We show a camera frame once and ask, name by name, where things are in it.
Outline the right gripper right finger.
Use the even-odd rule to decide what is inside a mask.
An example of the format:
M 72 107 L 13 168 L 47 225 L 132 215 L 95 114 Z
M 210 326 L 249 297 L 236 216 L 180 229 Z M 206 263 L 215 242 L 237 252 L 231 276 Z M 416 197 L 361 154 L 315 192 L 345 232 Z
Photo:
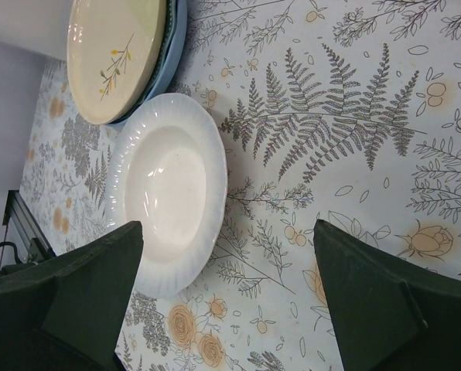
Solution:
M 461 281 L 325 220 L 313 245 L 345 370 L 461 370 Z

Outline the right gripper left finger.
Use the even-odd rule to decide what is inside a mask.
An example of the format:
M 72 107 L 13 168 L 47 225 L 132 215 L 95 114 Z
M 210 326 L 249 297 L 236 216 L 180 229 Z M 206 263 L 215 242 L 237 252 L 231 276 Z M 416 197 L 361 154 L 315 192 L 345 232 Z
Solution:
M 0 370 L 122 370 L 115 349 L 142 251 L 131 221 L 0 276 Z

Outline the white fluted deep plate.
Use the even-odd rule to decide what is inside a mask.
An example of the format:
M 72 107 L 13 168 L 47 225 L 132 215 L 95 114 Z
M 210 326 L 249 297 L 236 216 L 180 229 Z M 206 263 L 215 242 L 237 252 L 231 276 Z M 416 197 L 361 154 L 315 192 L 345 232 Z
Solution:
M 227 184 L 216 123 L 192 97 L 161 94 L 126 121 L 109 163 L 104 217 L 107 231 L 142 225 L 136 291 L 170 298 L 197 278 L 223 225 Z

